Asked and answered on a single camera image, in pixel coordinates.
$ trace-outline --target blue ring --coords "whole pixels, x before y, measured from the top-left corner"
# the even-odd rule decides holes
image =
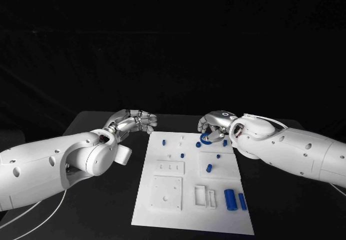
[[[207,136],[209,135],[209,133],[203,133],[202,135],[200,135],[200,142],[203,143],[203,144],[206,144],[206,145],[210,145],[212,144],[212,142],[210,141],[205,141],[202,138],[205,137],[205,136]]]

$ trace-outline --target black table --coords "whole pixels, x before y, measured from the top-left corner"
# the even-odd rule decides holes
[[[63,135],[89,132],[104,126],[112,112],[85,111],[76,116]],[[197,133],[202,116],[157,114],[161,132]],[[278,119],[301,129],[294,120]],[[261,160],[244,157],[233,149],[255,236],[218,232],[132,226],[137,192],[148,145],[145,132],[132,132],[121,143],[132,149],[127,166],[112,163],[108,171],[81,181],[66,190],[65,200],[47,222],[23,240],[109,239],[298,239],[342,236],[346,232],[346,197],[333,187],[295,176]],[[47,218],[63,192],[0,230],[0,239],[21,236]],[[7,212],[0,225],[30,206]]]

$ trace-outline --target blue object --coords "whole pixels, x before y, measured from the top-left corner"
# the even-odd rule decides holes
[[[207,136],[209,135],[209,133],[203,133],[202,135],[200,135],[200,142],[203,143],[203,144],[206,144],[206,145],[210,145],[212,144],[212,142],[210,141],[205,141],[202,138],[205,137],[205,136]]]
[[[225,190],[225,204],[226,204],[226,210],[228,211],[238,210],[236,196],[235,196],[235,191],[232,189]]]
[[[246,210],[246,204],[245,204],[245,199],[244,199],[242,193],[239,193],[239,204],[241,204],[241,209]]]
[[[207,171],[207,172],[212,171],[212,167],[213,167],[213,165],[212,165],[212,164],[207,164],[207,167],[206,167],[206,171]]]

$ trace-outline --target white cable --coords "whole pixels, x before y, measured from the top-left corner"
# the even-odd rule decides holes
[[[271,119],[271,118],[268,118],[268,117],[264,117],[264,116],[256,116],[256,115],[252,115],[252,114],[246,114],[246,115],[249,115],[249,116],[252,116],[252,117],[256,117],[256,118],[259,118],[259,119],[265,119],[265,120],[268,120],[268,121],[272,121],[274,123],[277,123],[281,127],[284,127],[285,129],[288,128],[280,121],[277,121],[277,120],[274,120],[274,119]]]
[[[330,185],[331,185],[333,188],[340,192],[340,194],[342,194],[343,196],[346,196],[344,192],[334,186],[334,184],[330,183]]]
[[[66,194],[66,190],[65,190],[65,193],[63,193],[63,196],[62,196],[59,205],[58,205],[55,211],[52,212],[50,216],[47,217],[47,219],[43,221],[43,223],[49,220],[49,218],[50,218],[50,217],[53,216],[53,214],[56,213],[56,211],[58,211],[58,209],[59,209],[59,207],[60,207],[60,205],[62,205],[62,203],[63,203],[65,194]],[[42,226],[42,224],[40,224],[32,231],[29,231],[24,235],[21,235],[20,237],[17,237],[17,238],[13,239],[13,240],[17,240],[17,239],[20,239],[23,236],[26,236],[30,232],[33,232],[33,231]]]
[[[14,219],[11,219],[3,226],[0,226],[0,229],[4,228],[10,223],[13,223],[20,217],[23,217],[29,211],[39,205],[42,201],[39,201]]]

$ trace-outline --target robotic hand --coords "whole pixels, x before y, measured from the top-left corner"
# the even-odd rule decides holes
[[[251,158],[288,173],[346,188],[346,144],[313,132],[287,127],[281,122],[251,114],[236,117],[212,111],[197,123],[197,131],[212,133],[205,141],[219,142],[229,133],[232,147]]]
[[[99,176],[112,162],[127,164],[131,149],[118,143],[130,132],[151,134],[157,116],[122,109],[102,129],[19,145],[0,153],[0,212],[45,200],[81,180]]]

